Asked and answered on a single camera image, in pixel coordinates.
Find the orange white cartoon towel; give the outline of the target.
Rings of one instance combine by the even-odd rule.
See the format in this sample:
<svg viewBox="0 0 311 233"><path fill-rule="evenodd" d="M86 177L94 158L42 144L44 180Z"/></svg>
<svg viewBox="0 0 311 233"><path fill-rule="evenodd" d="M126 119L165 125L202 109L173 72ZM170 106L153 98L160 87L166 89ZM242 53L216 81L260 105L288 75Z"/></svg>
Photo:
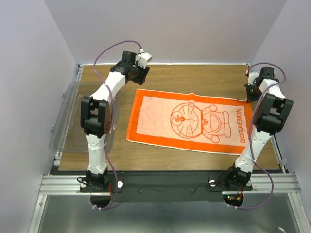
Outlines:
<svg viewBox="0 0 311 233"><path fill-rule="evenodd" d="M137 89L126 140L239 155L248 143L252 114L244 100Z"/></svg>

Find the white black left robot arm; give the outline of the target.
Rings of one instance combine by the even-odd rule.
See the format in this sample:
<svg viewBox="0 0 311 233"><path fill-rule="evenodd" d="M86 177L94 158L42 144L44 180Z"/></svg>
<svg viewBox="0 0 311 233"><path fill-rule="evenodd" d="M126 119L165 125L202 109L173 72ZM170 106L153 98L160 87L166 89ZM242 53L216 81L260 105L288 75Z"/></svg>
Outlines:
<svg viewBox="0 0 311 233"><path fill-rule="evenodd" d="M124 51L99 89L82 98L80 124L87 139L89 163L81 184L97 191L108 187L105 145L113 125L114 97L129 81L139 85L145 82L151 59L143 48L138 53Z"/></svg>

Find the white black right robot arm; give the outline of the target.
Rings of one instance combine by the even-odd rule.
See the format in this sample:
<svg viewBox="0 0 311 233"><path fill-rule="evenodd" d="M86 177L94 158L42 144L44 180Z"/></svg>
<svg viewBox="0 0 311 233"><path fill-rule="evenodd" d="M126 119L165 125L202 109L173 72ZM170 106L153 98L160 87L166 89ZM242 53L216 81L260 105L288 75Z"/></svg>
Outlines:
<svg viewBox="0 0 311 233"><path fill-rule="evenodd" d="M282 94L280 85L286 81L285 72L271 63L260 72L246 71L247 101L256 102L249 127L249 140L241 155L229 167L224 185L229 190L244 188L250 182L253 168L259 167L257 159L266 143L280 132L288 119L294 101Z"/></svg>

